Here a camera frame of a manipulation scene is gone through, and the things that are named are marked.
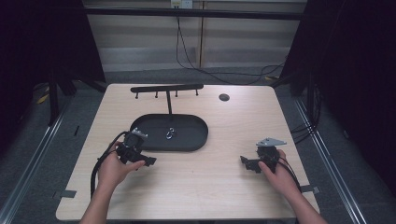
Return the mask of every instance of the human arm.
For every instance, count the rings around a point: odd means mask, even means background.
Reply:
[[[282,150],[278,150],[279,155],[283,160],[286,160],[286,155]],[[262,172],[267,177],[268,181],[274,189],[281,193],[289,202],[297,219],[301,224],[322,224],[327,223],[326,220],[315,210],[309,203],[304,195],[298,190],[290,173],[280,164],[276,166],[276,172],[272,173],[271,170],[260,161],[259,166]]]
[[[114,189],[130,172],[139,169],[145,164],[144,161],[123,164],[117,152],[114,151],[119,144],[120,142],[116,142],[112,146],[110,151],[113,152],[107,156],[99,169],[98,185],[84,216],[79,222],[81,224],[106,223],[107,210]]]

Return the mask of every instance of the black horizontal bar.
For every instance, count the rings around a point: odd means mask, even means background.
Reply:
[[[164,16],[164,17],[204,17],[204,18],[236,18],[266,19],[284,21],[302,21],[314,16],[290,12],[231,11],[211,9],[183,8],[134,8],[134,7],[42,7],[46,12],[84,13],[90,15],[121,15],[121,16]]]
[[[131,92],[140,93],[140,92],[154,92],[154,91],[191,91],[191,90],[200,90],[203,87],[204,84],[132,87]]]

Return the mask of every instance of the person's left hand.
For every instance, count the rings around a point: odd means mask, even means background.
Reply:
[[[111,153],[103,161],[98,172],[98,188],[109,187],[114,189],[121,183],[125,177],[132,171],[135,171],[145,165],[144,161],[123,164],[115,151],[121,142],[116,142],[109,151]]]

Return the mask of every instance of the black tray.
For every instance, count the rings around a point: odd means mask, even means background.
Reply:
[[[202,119],[184,114],[143,115],[134,121],[131,130],[136,127],[148,135],[141,146],[146,151],[194,151],[206,143],[208,133]]]

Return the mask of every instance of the black horizontal beam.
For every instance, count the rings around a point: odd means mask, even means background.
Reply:
[[[42,7],[51,13],[84,13],[89,15],[121,15],[121,16],[162,16],[162,17],[203,17],[203,18],[236,18],[302,21],[314,16],[290,12],[231,11],[209,9],[182,8],[134,8],[134,7]]]

